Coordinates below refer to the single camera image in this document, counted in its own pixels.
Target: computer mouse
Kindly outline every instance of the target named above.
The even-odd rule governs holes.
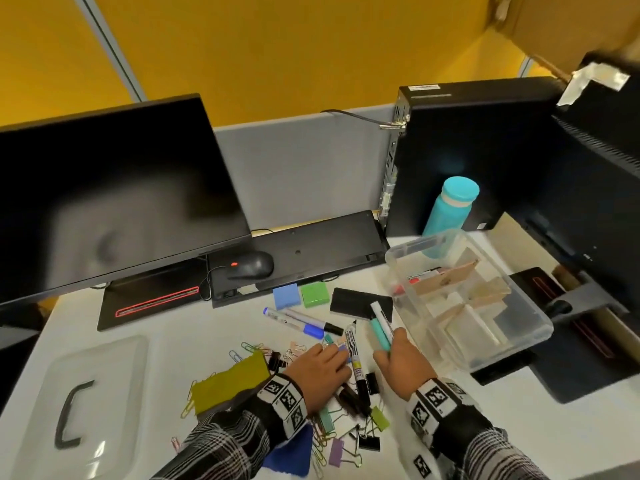
[[[263,279],[273,273],[273,257],[264,251],[250,251],[237,256],[225,268],[227,279]]]

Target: cable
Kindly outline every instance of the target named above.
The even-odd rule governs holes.
[[[227,266],[215,266],[215,267],[211,268],[210,270],[207,271],[207,277],[204,278],[203,281],[200,282],[198,294],[200,295],[200,298],[203,301],[210,301],[211,300],[211,298],[212,298],[212,290],[211,290],[211,281],[209,281],[209,277],[210,277],[212,271],[220,269],[221,267],[227,267]],[[209,297],[208,298],[203,298],[202,297],[202,284],[204,282],[207,282],[207,284],[209,285]]]
[[[339,112],[340,114],[346,114],[347,116],[353,116],[359,120],[368,121],[370,123],[375,123],[377,125],[389,125],[389,126],[398,126],[397,123],[390,123],[389,121],[380,121],[380,120],[372,120],[371,118],[367,118],[366,116],[361,116],[354,112],[343,111],[341,109],[323,109],[320,112]]]

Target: container lid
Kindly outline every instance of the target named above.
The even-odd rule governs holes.
[[[471,202],[478,197],[480,187],[467,177],[449,177],[444,181],[442,191],[453,200]]]
[[[140,423],[148,341],[130,337],[55,361],[47,371],[12,480],[121,480]]]

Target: computer monitor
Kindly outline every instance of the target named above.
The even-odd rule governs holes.
[[[198,95],[0,128],[0,152],[1,306],[251,238]]]

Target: gray cubicle partition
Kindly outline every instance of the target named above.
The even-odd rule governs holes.
[[[350,110],[391,121],[393,104]],[[341,114],[215,128],[251,229],[377,209],[388,130]]]

